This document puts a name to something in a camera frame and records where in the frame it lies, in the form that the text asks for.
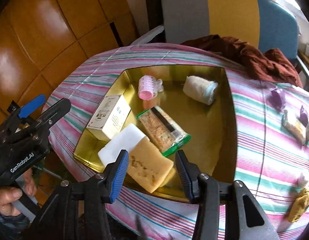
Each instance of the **cardboard box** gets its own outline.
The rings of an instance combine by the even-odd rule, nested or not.
[[[121,131],[130,110],[123,95],[105,96],[90,119],[87,129],[98,140],[109,141]]]

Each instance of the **white ball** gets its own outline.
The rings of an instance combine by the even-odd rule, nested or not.
[[[302,170],[298,178],[299,187],[308,187],[309,186],[309,171]]]

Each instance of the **round table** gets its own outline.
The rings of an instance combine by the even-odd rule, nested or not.
[[[108,88],[128,68],[152,65],[209,65],[226,71],[237,121],[237,161],[234,179],[242,180],[256,197],[280,239],[297,238],[309,222],[309,208],[296,223],[284,216],[300,188],[297,178],[309,170],[309,144],[301,147],[281,127],[282,113],[267,103],[269,90],[284,89],[286,109],[299,112],[301,105],[309,113],[309,93],[290,84],[250,80],[241,65],[201,49],[176,44],[153,43],[122,47],[89,58],[69,75],[51,94],[45,108],[61,98],[72,107],[50,131],[54,151],[78,181],[95,173],[74,160],[72,154],[88,120]],[[136,231],[135,217],[150,239],[191,239],[197,205],[156,198],[126,187],[107,212],[120,223]],[[219,235],[224,238],[225,208],[220,206]]]

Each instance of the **yellow plush toy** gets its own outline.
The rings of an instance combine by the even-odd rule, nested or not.
[[[303,213],[309,207],[309,189],[303,188],[294,201],[292,208],[289,212],[287,220],[291,223],[297,222]]]

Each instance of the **gold tray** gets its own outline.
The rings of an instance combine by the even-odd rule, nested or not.
[[[164,92],[150,101],[138,97],[138,82],[143,75],[163,80]],[[182,91],[187,76],[196,75],[219,83],[215,101],[211,106],[189,98]],[[106,95],[123,94],[131,106],[131,112],[123,126],[134,123],[145,134],[136,115],[144,109],[160,105],[192,138],[182,147],[189,162],[196,163],[201,172],[215,179],[231,183],[234,178],[237,155],[237,130],[232,96],[224,69],[198,65],[161,65],[127,69],[121,73]],[[74,158],[94,171],[102,172],[104,166],[97,155],[106,142],[99,141],[84,129]],[[174,161],[175,154],[168,158]],[[171,180],[151,195],[170,200],[187,202],[177,173]],[[146,192],[128,174],[124,186]]]

